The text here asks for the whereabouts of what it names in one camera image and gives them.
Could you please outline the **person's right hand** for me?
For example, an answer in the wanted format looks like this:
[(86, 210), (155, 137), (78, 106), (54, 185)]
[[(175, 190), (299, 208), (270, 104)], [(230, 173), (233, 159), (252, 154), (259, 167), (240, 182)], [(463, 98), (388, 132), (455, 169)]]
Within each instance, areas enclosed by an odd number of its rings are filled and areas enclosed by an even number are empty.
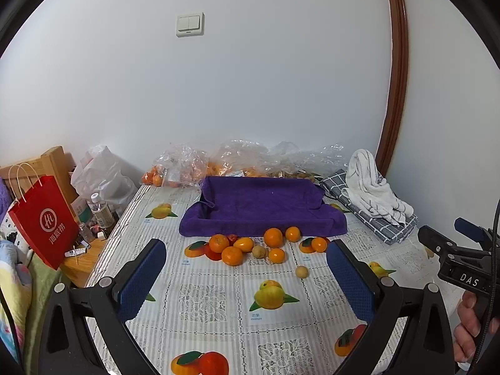
[(453, 330), (453, 353), (456, 362), (467, 362), (475, 354), (475, 337), (481, 333), (481, 324), (474, 311), (475, 303), (475, 294), (466, 290), (457, 305), (459, 324)]

